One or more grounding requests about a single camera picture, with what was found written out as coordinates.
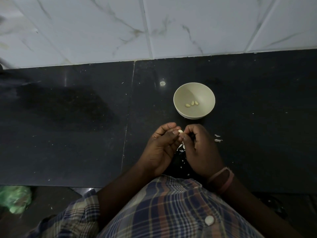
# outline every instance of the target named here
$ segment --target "white button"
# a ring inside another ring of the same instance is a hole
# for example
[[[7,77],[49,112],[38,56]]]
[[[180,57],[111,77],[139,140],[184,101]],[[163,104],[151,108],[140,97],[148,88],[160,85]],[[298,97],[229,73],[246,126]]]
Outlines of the white button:
[[[213,216],[207,216],[205,218],[206,225],[210,226],[215,222],[215,218]]]

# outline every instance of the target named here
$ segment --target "rolled-up sleeve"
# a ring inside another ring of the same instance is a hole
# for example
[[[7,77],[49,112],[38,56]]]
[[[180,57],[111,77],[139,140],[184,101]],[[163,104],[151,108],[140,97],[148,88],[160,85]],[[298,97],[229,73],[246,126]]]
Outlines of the rolled-up sleeve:
[[[26,237],[96,237],[99,232],[99,215],[99,202],[93,189],[72,202],[63,212],[43,219]]]

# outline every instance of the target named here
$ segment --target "wall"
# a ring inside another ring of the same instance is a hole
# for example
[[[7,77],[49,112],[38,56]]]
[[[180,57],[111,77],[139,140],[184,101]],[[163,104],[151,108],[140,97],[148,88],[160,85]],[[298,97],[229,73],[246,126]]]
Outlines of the wall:
[[[15,67],[317,46],[317,0],[12,1],[21,12],[0,7],[0,57]],[[8,32],[14,18],[25,28]]]

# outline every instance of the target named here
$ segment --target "person's left hand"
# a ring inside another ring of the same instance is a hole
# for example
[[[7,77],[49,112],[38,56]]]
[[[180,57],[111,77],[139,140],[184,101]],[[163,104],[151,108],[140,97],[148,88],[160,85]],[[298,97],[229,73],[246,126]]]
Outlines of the person's left hand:
[[[176,123],[160,126],[149,139],[143,154],[137,162],[151,178],[160,176],[169,166],[177,148],[183,141],[178,136]]]

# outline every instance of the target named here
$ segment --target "wristband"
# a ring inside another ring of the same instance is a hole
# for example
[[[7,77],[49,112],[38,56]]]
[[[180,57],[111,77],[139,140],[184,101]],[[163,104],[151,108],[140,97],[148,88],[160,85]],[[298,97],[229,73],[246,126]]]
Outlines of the wristband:
[[[215,173],[212,177],[210,177],[210,178],[208,179],[208,182],[207,182],[207,183],[212,182],[218,175],[220,175],[220,174],[221,174],[222,172],[224,172],[225,170],[228,170],[228,171],[229,171],[229,178],[228,178],[228,180],[224,183],[224,185],[223,185],[219,190],[217,190],[217,193],[218,193],[219,195],[221,195],[222,193],[224,193],[224,192],[228,189],[228,187],[231,185],[232,180],[233,180],[233,177],[235,176],[235,175],[232,173],[232,171],[231,171],[228,167],[225,167],[225,168],[223,168],[222,170],[220,170],[219,172]]]

